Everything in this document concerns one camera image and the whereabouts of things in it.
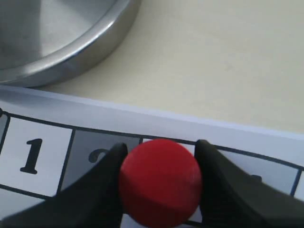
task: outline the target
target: metal bowl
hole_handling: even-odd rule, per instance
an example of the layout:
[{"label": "metal bowl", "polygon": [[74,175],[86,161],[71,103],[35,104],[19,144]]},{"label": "metal bowl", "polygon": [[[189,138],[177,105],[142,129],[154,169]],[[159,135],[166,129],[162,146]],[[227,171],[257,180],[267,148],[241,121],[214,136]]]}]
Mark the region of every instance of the metal bowl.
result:
[{"label": "metal bowl", "polygon": [[140,0],[0,0],[0,84],[79,75],[123,40]]}]

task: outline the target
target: white table surface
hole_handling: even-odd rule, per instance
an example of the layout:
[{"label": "white table surface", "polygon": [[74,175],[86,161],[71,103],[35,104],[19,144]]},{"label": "white table surface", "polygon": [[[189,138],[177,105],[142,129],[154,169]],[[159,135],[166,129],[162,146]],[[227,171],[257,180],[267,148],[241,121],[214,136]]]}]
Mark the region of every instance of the white table surface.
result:
[{"label": "white table surface", "polygon": [[304,1],[143,0],[104,62],[42,90],[304,133]]}]

